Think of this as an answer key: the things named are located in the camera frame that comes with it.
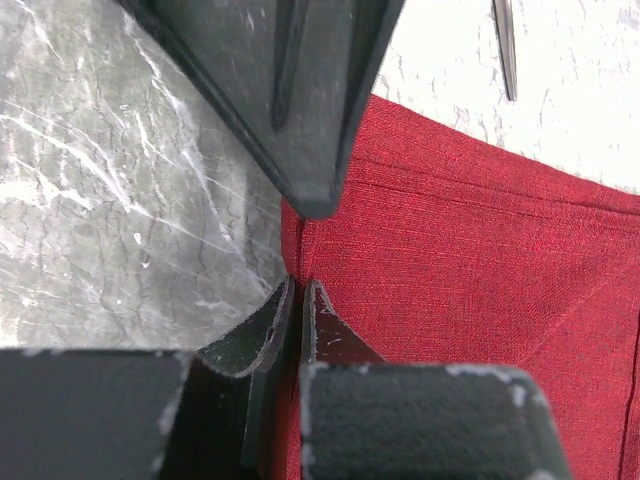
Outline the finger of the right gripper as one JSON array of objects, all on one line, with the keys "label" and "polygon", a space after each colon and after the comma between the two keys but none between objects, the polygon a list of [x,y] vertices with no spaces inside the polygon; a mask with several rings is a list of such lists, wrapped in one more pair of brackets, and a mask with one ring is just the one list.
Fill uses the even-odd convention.
[{"label": "finger of the right gripper", "polygon": [[337,209],[402,7],[399,1],[124,3],[305,219]]}]

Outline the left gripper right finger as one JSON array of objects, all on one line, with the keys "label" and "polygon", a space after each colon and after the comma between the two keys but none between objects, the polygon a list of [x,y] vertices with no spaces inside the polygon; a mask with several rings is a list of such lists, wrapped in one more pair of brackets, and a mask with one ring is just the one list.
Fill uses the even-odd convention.
[{"label": "left gripper right finger", "polygon": [[303,304],[305,479],[567,479],[549,403],[525,371],[385,361],[319,281]]}]

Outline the dark red cloth napkin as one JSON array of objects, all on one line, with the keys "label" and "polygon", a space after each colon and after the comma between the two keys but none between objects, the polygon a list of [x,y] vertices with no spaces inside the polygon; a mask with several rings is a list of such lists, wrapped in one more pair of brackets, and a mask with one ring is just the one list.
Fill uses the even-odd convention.
[{"label": "dark red cloth napkin", "polygon": [[281,251],[398,362],[532,374],[577,479],[639,475],[639,199],[380,97],[337,212],[284,206]]}]

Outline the blue handled knife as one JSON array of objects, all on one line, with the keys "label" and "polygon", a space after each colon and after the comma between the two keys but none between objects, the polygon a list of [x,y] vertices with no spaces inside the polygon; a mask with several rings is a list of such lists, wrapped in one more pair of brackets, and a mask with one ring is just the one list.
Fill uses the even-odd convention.
[{"label": "blue handled knife", "polygon": [[494,0],[493,11],[506,95],[514,102],[517,99],[517,66],[512,1]]}]

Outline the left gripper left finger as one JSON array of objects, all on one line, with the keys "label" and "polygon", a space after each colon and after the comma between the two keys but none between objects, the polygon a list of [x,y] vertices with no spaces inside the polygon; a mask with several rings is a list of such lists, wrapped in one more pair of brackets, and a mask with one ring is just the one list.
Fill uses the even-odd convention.
[{"label": "left gripper left finger", "polygon": [[295,283],[208,346],[5,348],[5,479],[283,479]]}]

